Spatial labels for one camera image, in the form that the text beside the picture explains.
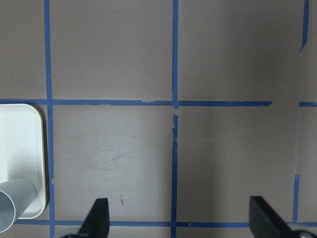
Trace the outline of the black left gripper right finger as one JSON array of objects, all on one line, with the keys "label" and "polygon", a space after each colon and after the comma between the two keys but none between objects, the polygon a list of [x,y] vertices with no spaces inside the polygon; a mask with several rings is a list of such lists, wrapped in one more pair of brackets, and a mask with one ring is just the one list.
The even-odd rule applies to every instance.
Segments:
[{"label": "black left gripper right finger", "polygon": [[290,227],[261,196],[249,198],[249,228],[255,238],[293,238]]}]

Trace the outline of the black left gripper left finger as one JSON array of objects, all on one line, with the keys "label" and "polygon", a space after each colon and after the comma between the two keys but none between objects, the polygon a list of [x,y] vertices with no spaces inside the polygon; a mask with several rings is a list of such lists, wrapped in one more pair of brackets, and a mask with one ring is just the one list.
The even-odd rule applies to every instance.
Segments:
[{"label": "black left gripper left finger", "polygon": [[109,207],[107,198],[95,200],[76,236],[78,238],[107,238],[109,234]]}]

